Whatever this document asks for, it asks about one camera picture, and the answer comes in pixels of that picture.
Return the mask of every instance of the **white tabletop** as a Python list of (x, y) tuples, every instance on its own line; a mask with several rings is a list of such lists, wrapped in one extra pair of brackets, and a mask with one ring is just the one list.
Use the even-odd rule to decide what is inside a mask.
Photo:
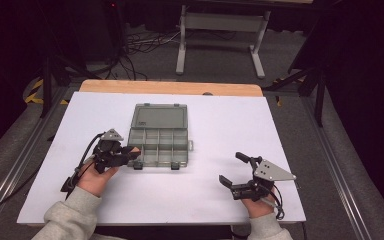
[[(180, 170), (121, 167), (103, 195), (98, 225), (246, 223), (245, 207), (218, 180), (219, 175), (233, 184), (251, 180), (251, 166), (235, 153), (262, 156), (290, 171), (264, 97), (76, 92), (17, 222), (43, 224), (46, 210), (64, 201), (61, 186), (96, 134), (115, 128), (125, 145), (137, 103), (186, 104), (194, 150)], [(282, 221), (305, 221), (294, 182), (276, 185), (284, 201)]]

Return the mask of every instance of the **human hand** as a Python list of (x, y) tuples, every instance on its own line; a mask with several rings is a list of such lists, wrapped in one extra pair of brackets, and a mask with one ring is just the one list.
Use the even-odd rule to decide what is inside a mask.
[[(266, 199), (272, 203), (275, 202), (273, 196), (269, 194)], [(263, 202), (262, 200), (252, 201), (251, 199), (241, 199), (242, 203), (245, 205), (248, 210), (248, 215), (250, 218), (258, 218), (261, 216), (268, 215), (274, 212), (274, 207)]]
[[(139, 151), (140, 150), (135, 147), (130, 152)], [(114, 176), (114, 174), (117, 173), (118, 169), (119, 167), (112, 167), (100, 174), (95, 169), (95, 162), (93, 160), (90, 160), (85, 163), (81, 168), (79, 173), (79, 176), (81, 177), (79, 179), (79, 182), (77, 183), (77, 186), (97, 197), (100, 197), (105, 190), (107, 182), (111, 179), (112, 176)]]

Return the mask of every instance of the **person's arm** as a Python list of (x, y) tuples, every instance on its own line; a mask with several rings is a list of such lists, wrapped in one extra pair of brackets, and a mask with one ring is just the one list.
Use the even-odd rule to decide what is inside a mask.
[[(270, 195), (267, 199), (274, 202), (273, 197)], [(248, 210), (251, 224), (251, 233), (248, 240), (292, 239), (288, 230), (280, 227), (272, 206), (261, 200), (254, 202), (251, 199), (242, 199), (242, 203)]]
[(55, 203), (45, 213), (46, 225), (34, 240), (42, 239), (89, 239), (96, 227), (96, 209), (108, 180), (118, 171), (110, 168), (99, 174), (88, 162), (82, 168), (77, 187), (64, 202)]

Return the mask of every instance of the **gray floor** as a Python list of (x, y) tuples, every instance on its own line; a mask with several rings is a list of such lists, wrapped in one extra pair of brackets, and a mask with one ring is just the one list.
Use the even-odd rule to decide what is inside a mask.
[[(225, 37), (231, 33), (220, 33)], [(185, 73), (175, 74), (177, 49), (176, 42), (167, 43), (150, 53), (137, 53), (130, 56), (135, 70), (144, 73), (152, 80), (176, 80), (184, 82), (246, 83), (268, 86), (273, 80), (287, 76), (287, 69), (297, 51), (305, 41), (299, 32), (268, 31), (263, 39), (260, 58), (266, 72), (264, 80), (255, 76), (252, 60), (247, 49), (254, 41), (254, 35), (237, 33), (231, 40), (221, 40), (210, 33), (195, 33), (187, 39)], [(110, 79), (127, 79), (120, 65), (116, 66)], [(66, 99), (78, 90), (82, 79), (74, 79), (68, 87)], [(308, 239), (363, 239), (353, 228), (343, 196), (338, 192), (328, 166), (326, 151), (320, 144), (317, 129), (306, 113), (300, 97), (281, 97), (278, 107), (274, 97), (268, 96), (270, 109), (279, 132), (282, 145), (292, 172), (298, 176), (299, 194), (307, 222)], [(47, 139), (53, 136), (63, 117), (67, 105), (58, 105), (49, 123), (40, 136), (37, 147), (32, 152), (19, 183), (24, 181), (40, 164), (51, 145)], [(40, 104), (28, 104), (27, 110), (8, 130), (0, 141), (0, 187), (10, 172), (13, 163), (25, 146), (41, 113)], [(321, 130), (331, 143), (338, 166), (344, 175), (361, 218), (371, 239), (384, 239), (384, 201), (362, 166), (341, 121), (327, 94), (323, 109)], [(0, 213), (0, 239), (29, 239), (38, 228), (16, 224), (31, 183), (9, 200)], [(301, 224), (284, 225), (294, 239), (303, 239)], [(241, 234), (249, 231), (249, 226), (235, 226)]]

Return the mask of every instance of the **gray sleeve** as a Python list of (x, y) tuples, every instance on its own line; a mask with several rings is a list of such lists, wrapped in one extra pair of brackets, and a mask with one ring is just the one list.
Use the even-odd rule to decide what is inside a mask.
[(292, 239), (288, 230), (280, 227), (275, 213), (251, 218), (251, 234), (248, 240), (290, 240)]
[(34, 236), (42, 239), (89, 239), (96, 227), (96, 208), (101, 198), (76, 187), (65, 202), (45, 213), (46, 225)]

